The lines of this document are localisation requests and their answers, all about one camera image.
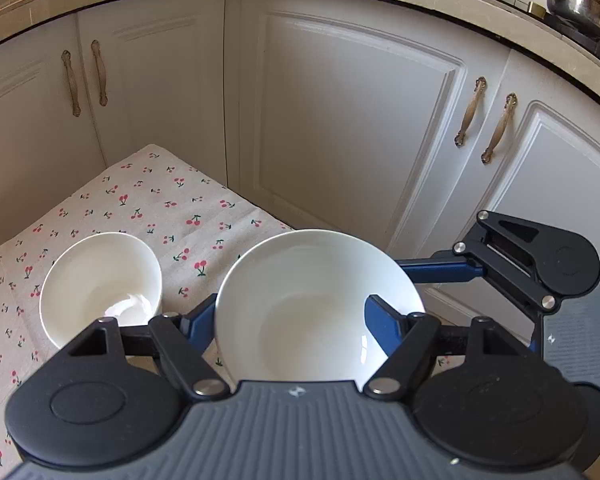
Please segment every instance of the white cabinet door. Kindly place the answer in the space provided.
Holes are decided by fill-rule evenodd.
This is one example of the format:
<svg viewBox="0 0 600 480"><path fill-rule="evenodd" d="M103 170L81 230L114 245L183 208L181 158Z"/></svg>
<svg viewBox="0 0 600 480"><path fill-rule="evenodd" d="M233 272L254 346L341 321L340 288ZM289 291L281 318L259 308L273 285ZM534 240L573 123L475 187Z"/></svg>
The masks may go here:
<svg viewBox="0 0 600 480"><path fill-rule="evenodd" d="M227 0L225 16L231 187L297 228L384 249L413 210L410 235L425 237L444 201L412 202L433 169L431 189L452 187L475 80L497 88L509 50L375 0ZM489 85L469 144L492 98Z"/></svg>
<svg viewBox="0 0 600 480"><path fill-rule="evenodd" d="M77 117L64 51L75 77ZM84 89L75 16L0 45L0 244L104 167Z"/></svg>
<svg viewBox="0 0 600 480"><path fill-rule="evenodd" d="M226 183L223 17L224 0L120 0L78 12L91 106L108 164L155 143ZM107 99L101 102L102 69Z"/></svg>
<svg viewBox="0 0 600 480"><path fill-rule="evenodd" d="M450 249L480 209L571 230L600 256L600 106L548 69L512 52L497 101L515 92L511 127L485 166L480 139L419 256ZM494 126L502 107L486 124ZM483 280L424 287L424 303L452 321L491 316L529 338L531 322Z"/></svg>

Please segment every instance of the white bowl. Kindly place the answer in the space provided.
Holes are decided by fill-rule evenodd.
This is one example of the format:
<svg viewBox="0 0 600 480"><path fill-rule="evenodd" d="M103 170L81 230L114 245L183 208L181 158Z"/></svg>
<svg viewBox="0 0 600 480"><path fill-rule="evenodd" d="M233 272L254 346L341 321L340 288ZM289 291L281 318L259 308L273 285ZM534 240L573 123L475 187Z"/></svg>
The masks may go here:
<svg viewBox="0 0 600 480"><path fill-rule="evenodd" d="M365 326L379 294L398 312L424 312L404 271L358 238L323 230L265 240L233 265L216 300L216 341L234 381L356 381L386 355Z"/></svg>
<svg viewBox="0 0 600 480"><path fill-rule="evenodd" d="M121 302L133 307L116 316L120 326L148 323L161 298L160 264L149 246L126 233L101 233L72 245L53 264L40 293L40 321L62 348Z"/></svg>

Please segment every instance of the cabinet handle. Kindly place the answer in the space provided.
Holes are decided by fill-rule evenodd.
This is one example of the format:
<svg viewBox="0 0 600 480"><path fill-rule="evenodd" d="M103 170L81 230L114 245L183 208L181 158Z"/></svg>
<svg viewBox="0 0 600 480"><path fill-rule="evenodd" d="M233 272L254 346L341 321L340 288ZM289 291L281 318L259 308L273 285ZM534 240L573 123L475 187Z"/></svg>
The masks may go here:
<svg viewBox="0 0 600 480"><path fill-rule="evenodd" d="M493 135L491 136L489 145L487 146L487 149L484 150L484 153L480 156L480 160L483 164L489 164L491 162L491 155L493 155L493 150L495 150L496 146L500 142L502 134L504 133L504 130L507 127L507 123L509 122L509 118L513 115L513 110L517 104L518 97L513 93L509 94L507 96L507 101L504 105L502 117L498 121L496 129L493 131Z"/></svg>
<svg viewBox="0 0 600 480"><path fill-rule="evenodd" d="M474 120L475 109L478 107L478 101L480 101L480 96L484 92L485 88L487 88L487 80L480 76L475 80L474 96L471 97L471 101L464 112L460 131L454 139L454 142L458 148L464 144L464 136L466 135L466 131L468 130L471 121Z"/></svg>
<svg viewBox="0 0 600 480"><path fill-rule="evenodd" d="M107 106L109 99L107 98L107 72L104 69L104 62L100 55L100 42L98 40L91 41L91 51L96 60L96 69L98 70L98 81L100 83L100 106Z"/></svg>
<svg viewBox="0 0 600 480"><path fill-rule="evenodd" d="M62 53L62 62L66 71L66 78L69 82L69 92L71 92L71 105L74 109L74 115L80 117L80 105L78 104L78 84L75 82L74 69L71 68L71 53L65 50Z"/></svg>

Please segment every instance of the bowl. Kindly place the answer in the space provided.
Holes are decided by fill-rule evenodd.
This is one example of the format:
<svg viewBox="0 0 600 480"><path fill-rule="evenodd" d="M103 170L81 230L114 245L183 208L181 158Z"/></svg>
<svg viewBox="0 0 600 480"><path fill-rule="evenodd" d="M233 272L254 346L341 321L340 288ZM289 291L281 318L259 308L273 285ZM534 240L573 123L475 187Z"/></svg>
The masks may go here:
<svg viewBox="0 0 600 480"><path fill-rule="evenodd" d="M355 380L361 390L386 359L365 325L371 294L402 314L424 312L404 271L358 238L299 230L259 243L216 299L225 369L235 382Z"/></svg>
<svg viewBox="0 0 600 480"><path fill-rule="evenodd" d="M101 233L53 264L40 293L40 321L62 348L99 317L115 316L120 326L148 323L161 298L160 264L149 246L126 233Z"/></svg>

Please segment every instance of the silver screw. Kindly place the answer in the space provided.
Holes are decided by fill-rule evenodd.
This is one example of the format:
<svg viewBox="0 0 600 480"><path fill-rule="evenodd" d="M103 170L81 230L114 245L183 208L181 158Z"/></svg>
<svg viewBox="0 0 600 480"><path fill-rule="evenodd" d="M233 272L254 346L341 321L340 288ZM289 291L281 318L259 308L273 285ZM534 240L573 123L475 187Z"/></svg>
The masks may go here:
<svg viewBox="0 0 600 480"><path fill-rule="evenodd" d="M218 379L202 379L193 385L193 391L202 396L221 394L224 383Z"/></svg>
<svg viewBox="0 0 600 480"><path fill-rule="evenodd" d="M545 296L542 298L542 308L551 310L555 306L555 298L553 296Z"/></svg>
<svg viewBox="0 0 600 480"><path fill-rule="evenodd" d="M378 377L369 383L369 389L378 395L389 395L400 389L400 383L391 377Z"/></svg>

